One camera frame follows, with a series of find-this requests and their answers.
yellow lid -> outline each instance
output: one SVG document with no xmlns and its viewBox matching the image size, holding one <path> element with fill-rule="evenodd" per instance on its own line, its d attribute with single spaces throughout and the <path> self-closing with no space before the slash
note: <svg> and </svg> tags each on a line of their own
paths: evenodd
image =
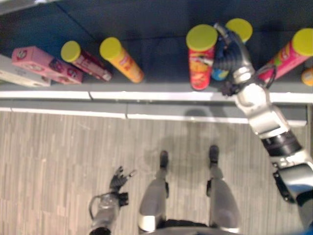
<svg viewBox="0 0 313 235">
<path fill-rule="evenodd" d="M 212 26 L 200 24 L 189 30 L 186 43 L 194 51 L 209 50 L 217 41 L 217 31 Z"/>
<path fill-rule="evenodd" d="M 105 39 L 100 45 L 100 55 L 111 60 L 122 52 L 122 45 L 117 38 L 110 37 Z"/>
<path fill-rule="evenodd" d="M 251 24 L 241 18 L 234 18 L 228 21 L 226 27 L 237 33 L 244 43 L 249 40 L 253 32 Z"/>
<path fill-rule="evenodd" d="M 304 28 L 296 32 L 292 47 L 300 55 L 313 56 L 313 28 Z"/>
<path fill-rule="evenodd" d="M 76 41 L 68 41 L 61 49 L 61 57 L 66 62 L 73 62 L 80 56 L 81 49 Z"/>
</svg>

robot leg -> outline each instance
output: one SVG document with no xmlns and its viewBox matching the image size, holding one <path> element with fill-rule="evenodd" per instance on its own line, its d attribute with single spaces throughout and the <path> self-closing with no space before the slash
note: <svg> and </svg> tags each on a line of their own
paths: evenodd
<svg viewBox="0 0 313 235">
<path fill-rule="evenodd" d="M 141 201 L 138 215 L 139 232 L 153 232 L 162 227 L 165 222 L 165 203 L 168 196 L 168 185 L 165 181 L 167 164 L 167 152 L 162 151 L 160 170 L 156 173 L 156 178 L 149 184 Z"/>
<path fill-rule="evenodd" d="M 239 233 L 240 213 L 234 196 L 223 180 L 222 171 L 218 167 L 218 147 L 210 148 L 210 181 L 207 195 L 210 197 L 209 226 L 231 233 Z"/>
</svg>

floor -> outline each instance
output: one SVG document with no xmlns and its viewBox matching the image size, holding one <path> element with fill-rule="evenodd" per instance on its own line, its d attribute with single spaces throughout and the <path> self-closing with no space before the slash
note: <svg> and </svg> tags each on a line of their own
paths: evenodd
<svg viewBox="0 0 313 235">
<path fill-rule="evenodd" d="M 309 147 L 309 127 L 295 128 Z M 211 144 L 242 214 L 244 234 L 280 235 L 302 228 L 296 206 L 280 197 L 267 153 L 245 124 L 123 120 L 0 113 L 0 235 L 86 235 L 91 197 L 108 191 L 115 169 L 137 169 L 123 188 L 113 234 L 135 235 L 145 187 L 162 149 L 170 154 L 168 218 L 208 222 L 205 195 Z"/>
</svg>

white box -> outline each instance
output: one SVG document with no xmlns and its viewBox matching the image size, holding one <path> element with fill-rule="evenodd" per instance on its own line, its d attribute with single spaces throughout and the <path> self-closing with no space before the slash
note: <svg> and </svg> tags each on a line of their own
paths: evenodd
<svg viewBox="0 0 313 235">
<path fill-rule="evenodd" d="M 49 87 L 51 80 L 11 64 L 11 58 L 0 55 L 0 80 L 26 87 Z"/>
</svg>

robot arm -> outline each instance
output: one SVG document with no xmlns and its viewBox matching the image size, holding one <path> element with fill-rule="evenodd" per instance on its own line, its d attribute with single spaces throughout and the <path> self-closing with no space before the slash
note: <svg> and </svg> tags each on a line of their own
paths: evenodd
<svg viewBox="0 0 313 235">
<path fill-rule="evenodd" d="M 134 175 L 135 171 L 124 176 L 123 167 L 119 167 L 113 175 L 110 183 L 110 192 L 94 196 L 89 203 L 89 213 L 92 219 L 89 235 L 111 235 L 114 223 L 122 206 L 128 205 L 128 193 L 119 193 L 120 189 Z M 92 206 L 99 199 L 98 211 L 94 216 Z"/>
<path fill-rule="evenodd" d="M 226 84 L 223 93 L 236 94 L 237 107 L 248 118 L 276 168 L 273 175 L 281 195 L 285 201 L 298 205 L 305 227 L 313 226 L 313 160 L 299 144 L 280 110 L 271 103 L 268 86 L 258 79 L 259 72 L 253 69 L 249 53 L 238 35 L 218 23 L 214 27 L 227 46 L 224 58 L 200 60 L 214 68 L 231 71 L 233 79 Z"/>
</svg>

